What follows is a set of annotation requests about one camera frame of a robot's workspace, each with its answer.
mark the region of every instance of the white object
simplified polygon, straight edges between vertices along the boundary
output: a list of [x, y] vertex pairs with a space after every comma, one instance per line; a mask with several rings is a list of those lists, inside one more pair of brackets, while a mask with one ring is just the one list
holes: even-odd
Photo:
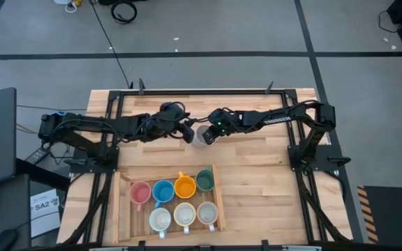
[[192, 146], [195, 148], [202, 148], [205, 146], [208, 146], [204, 138], [202, 137], [202, 134], [209, 129], [209, 126], [207, 125], [201, 125], [197, 130], [195, 135], [193, 136], [193, 141], [192, 141]]
[[60, 227], [59, 198], [55, 189], [31, 196], [31, 237]]
[[56, 4], [66, 5], [70, 2], [70, 0], [54, 0]]
[[170, 212], [165, 208], [154, 209], [149, 218], [150, 227], [159, 233], [159, 238], [165, 238], [165, 232], [172, 222]]
[[188, 234], [188, 226], [195, 221], [196, 210], [190, 203], [184, 202], [174, 209], [173, 217], [179, 226], [184, 227], [184, 233]]
[[215, 231], [214, 223], [218, 219], [218, 209], [211, 202], [203, 202], [198, 207], [198, 219], [204, 225], [209, 225], [210, 232]]
[[73, 6], [73, 8], [70, 9], [70, 10], [68, 9], [68, 8], [69, 8], [68, 5], [66, 5], [66, 6], [64, 7], [64, 10], [65, 10], [67, 13], [74, 13], [75, 11], [77, 11], [77, 6], [75, 5], [75, 3], [72, 3], [71, 5]]

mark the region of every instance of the blue mug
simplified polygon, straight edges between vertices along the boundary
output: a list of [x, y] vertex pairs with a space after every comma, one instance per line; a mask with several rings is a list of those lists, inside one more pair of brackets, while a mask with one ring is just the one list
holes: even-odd
[[162, 203], [169, 202], [174, 197], [173, 184], [169, 181], [158, 181], [153, 187], [153, 198], [156, 200], [154, 208], [158, 208]]

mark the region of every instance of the power strip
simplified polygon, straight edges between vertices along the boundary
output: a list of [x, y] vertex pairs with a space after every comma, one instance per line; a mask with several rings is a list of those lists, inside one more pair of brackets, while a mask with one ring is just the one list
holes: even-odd
[[49, 155], [49, 152], [43, 150], [41, 147], [36, 149], [29, 157], [25, 160], [33, 165], [37, 165], [41, 160], [46, 158]]

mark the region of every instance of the pink mug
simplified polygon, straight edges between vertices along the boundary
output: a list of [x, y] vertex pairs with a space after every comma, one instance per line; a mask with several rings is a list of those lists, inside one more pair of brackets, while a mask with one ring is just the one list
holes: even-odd
[[151, 197], [151, 187], [144, 181], [134, 183], [130, 187], [130, 200], [137, 204], [137, 211], [142, 210], [143, 203], [147, 202]]

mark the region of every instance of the wooden tray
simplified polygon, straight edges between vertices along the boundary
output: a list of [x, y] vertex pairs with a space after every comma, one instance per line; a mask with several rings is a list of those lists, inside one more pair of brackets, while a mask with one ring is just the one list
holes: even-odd
[[[225, 230], [223, 200], [219, 188], [218, 168], [216, 165], [212, 165], [212, 171], [214, 173], [215, 180], [215, 188], [212, 191], [202, 192], [197, 189], [196, 193], [189, 199], [181, 199], [175, 195], [171, 202], [161, 204], [162, 207], [169, 210], [170, 214], [172, 215], [172, 224], [167, 229], [168, 235], [166, 235], [166, 238], [171, 238], [172, 236], [181, 236], [181, 234], [184, 234], [184, 228], [179, 226], [173, 218], [174, 209], [182, 202], [188, 202], [195, 208], [197, 208], [204, 201], [215, 203], [215, 205], [218, 207], [218, 219], [214, 226], [217, 231]], [[177, 177], [178, 174], [169, 174], [168, 177], [158, 177], [156, 180], [148, 179], [142, 181], [147, 182], [151, 187], [153, 187], [156, 182], [162, 179], [169, 180], [174, 184], [174, 182], [177, 180]], [[130, 180], [121, 172], [117, 172], [114, 175], [114, 211], [112, 219], [113, 244], [126, 242], [132, 238], [138, 238], [140, 240], [159, 238], [158, 233], [151, 229], [149, 225], [149, 216], [154, 210], [154, 204], [156, 201], [153, 199], [153, 197], [151, 197], [151, 199], [144, 204], [142, 211], [138, 212], [136, 210], [136, 205], [130, 201], [129, 197], [129, 189], [134, 182], [138, 181]], [[205, 233], [209, 231], [208, 226], [202, 224], [198, 219], [195, 219], [189, 228], [190, 234]]]

